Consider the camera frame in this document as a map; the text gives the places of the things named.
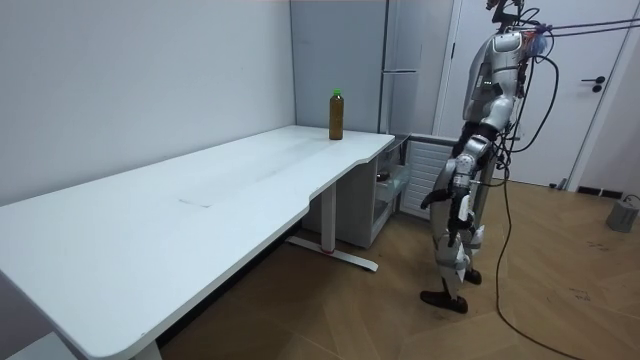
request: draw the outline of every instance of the humanoid robot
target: humanoid robot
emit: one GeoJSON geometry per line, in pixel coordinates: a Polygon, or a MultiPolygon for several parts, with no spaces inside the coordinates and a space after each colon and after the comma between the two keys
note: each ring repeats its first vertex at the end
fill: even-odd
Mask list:
{"type": "MultiPolygon", "coordinates": [[[[462,135],[451,158],[441,170],[433,192],[422,203],[431,207],[431,224],[436,263],[443,291],[423,291],[420,298],[431,305],[467,313],[466,300],[458,295],[463,281],[479,285],[481,274],[472,258],[482,245],[484,226],[475,227],[471,210],[472,184],[476,175],[494,166],[494,143],[507,126],[517,97],[523,96],[525,70],[530,57],[530,34],[512,31],[519,17],[505,14],[507,0],[489,0],[487,9],[497,7],[493,22],[500,30],[478,51],[469,74],[462,135]]],[[[524,0],[513,1],[518,9],[524,0]]]]}

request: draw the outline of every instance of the desk leg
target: desk leg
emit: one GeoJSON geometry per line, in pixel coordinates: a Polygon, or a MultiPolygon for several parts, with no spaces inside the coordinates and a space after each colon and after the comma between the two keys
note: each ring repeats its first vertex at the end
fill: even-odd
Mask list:
{"type": "Polygon", "coordinates": [[[154,341],[142,349],[132,360],[162,360],[162,356],[160,355],[158,345],[154,341]]]}
{"type": "Polygon", "coordinates": [[[376,272],[378,264],[373,261],[336,250],[336,184],[329,186],[320,196],[322,199],[321,245],[295,236],[287,239],[287,242],[376,272]]]}

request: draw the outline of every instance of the desk surface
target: desk surface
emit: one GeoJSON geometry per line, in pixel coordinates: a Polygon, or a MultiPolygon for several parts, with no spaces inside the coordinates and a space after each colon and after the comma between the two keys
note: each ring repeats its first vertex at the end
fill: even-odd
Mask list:
{"type": "Polygon", "coordinates": [[[289,126],[1,207],[0,272],[88,357],[133,357],[392,141],[289,126]]]}

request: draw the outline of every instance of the door handle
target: door handle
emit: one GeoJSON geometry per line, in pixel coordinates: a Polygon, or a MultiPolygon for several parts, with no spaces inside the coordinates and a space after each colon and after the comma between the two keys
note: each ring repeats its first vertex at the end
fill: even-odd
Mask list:
{"type": "Polygon", "coordinates": [[[598,76],[598,77],[597,77],[597,78],[595,78],[595,79],[582,79],[582,81],[583,81],[583,82],[590,82],[590,81],[593,81],[593,82],[595,82],[596,84],[604,84],[604,82],[605,82],[605,81],[607,81],[607,78],[606,78],[606,77],[604,77],[604,76],[598,76]]]}

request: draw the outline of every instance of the door frame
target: door frame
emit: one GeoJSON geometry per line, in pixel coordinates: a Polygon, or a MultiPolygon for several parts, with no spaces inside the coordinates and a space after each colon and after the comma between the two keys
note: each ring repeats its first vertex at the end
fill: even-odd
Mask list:
{"type": "MultiPolygon", "coordinates": [[[[464,0],[454,0],[453,3],[453,11],[451,13],[451,24],[449,25],[449,36],[447,38],[446,50],[446,53],[450,55],[453,52],[456,37],[458,36],[458,26],[460,23],[462,1],[464,0]]],[[[638,0],[638,6],[636,7],[636,11],[633,17],[637,18],[639,16],[640,0],[638,0]]],[[[624,42],[622,43],[622,47],[620,48],[618,57],[613,65],[611,77],[607,82],[607,86],[605,87],[604,94],[600,99],[600,103],[596,107],[596,112],[594,113],[591,124],[589,125],[587,135],[585,136],[582,147],[580,148],[580,152],[578,153],[578,157],[576,158],[573,168],[571,169],[569,181],[567,184],[567,189],[569,191],[575,192],[578,189],[578,186],[580,186],[580,181],[582,180],[582,176],[584,175],[587,164],[589,162],[589,157],[591,156],[593,149],[595,148],[598,136],[604,128],[604,124],[609,117],[609,113],[612,110],[613,101],[615,99],[617,89],[620,87],[622,80],[624,79],[624,73],[626,72],[627,68],[629,66],[632,66],[632,56],[637,45],[640,45],[640,29],[627,30],[624,42]]],[[[440,80],[440,89],[438,91],[438,102],[436,105],[435,119],[433,121],[433,129],[431,131],[431,134],[434,136],[437,135],[440,131],[440,126],[442,123],[442,113],[444,112],[445,98],[447,95],[447,88],[449,86],[449,74],[451,73],[452,62],[452,56],[445,56],[444,64],[442,67],[442,78],[440,80]]]]}

